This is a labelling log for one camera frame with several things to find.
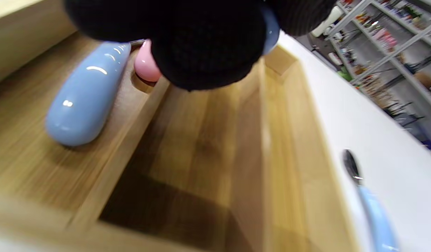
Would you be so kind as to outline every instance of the spoon head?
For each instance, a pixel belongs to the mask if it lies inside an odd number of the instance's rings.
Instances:
[[[360,174],[358,172],[355,158],[351,151],[348,149],[343,152],[343,162],[345,164],[346,170],[348,171],[348,174],[351,176],[354,182],[356,184],[360,184],[360,180],[362,180],[362,177],[360,177]]]

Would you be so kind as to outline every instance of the black knit glove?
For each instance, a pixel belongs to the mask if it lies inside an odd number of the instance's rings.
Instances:
[[[152,40],[161,73],[186,90],[244,78],[262,55],[261,0],[64,0],[74,24],[97,40]],[[332,0],[267,0],[281,28],[303,35],[329,16]]]

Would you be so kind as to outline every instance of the metal spoon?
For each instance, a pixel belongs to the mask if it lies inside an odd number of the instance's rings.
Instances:
[[[399,251],[399,246],[396,242],[385,211],[374,195],[368,190],[368,188],[362,185],[363,178],[359,174],[358,165],[350,150],[344,151],[343,161],[348,174],[357,185],[361,202],[364,205],[365,211],[368,215],[371,233],[374,240],[375,252]]]

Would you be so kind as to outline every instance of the spoon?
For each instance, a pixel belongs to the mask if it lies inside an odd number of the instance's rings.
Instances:
[[[62,145],[78,146],[100,134],[113,107],[131,48],[144,41],[103,42],[78,65],[47,113],[45,128],[52,139]]]
[[[399,251],[390,222],[379,201],[371,191],[362,185],[363,178],[360,176],[355,158],[350,150],[343,153],[343,161],[353,181],[357,186],[358,193],[365,211],[369,218],[371,233],[374,241],[375,252],[394,252]]]

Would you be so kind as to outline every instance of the wooden organizer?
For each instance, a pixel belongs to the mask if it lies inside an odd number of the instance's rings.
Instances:
[[[139,82],[131,58],[102,134],[67,149],[44,116],[96,46],[73,35],[0,83],[0,236],[52,251],[358,250],[297,59],[278,47],[239,83],[187,92]]]

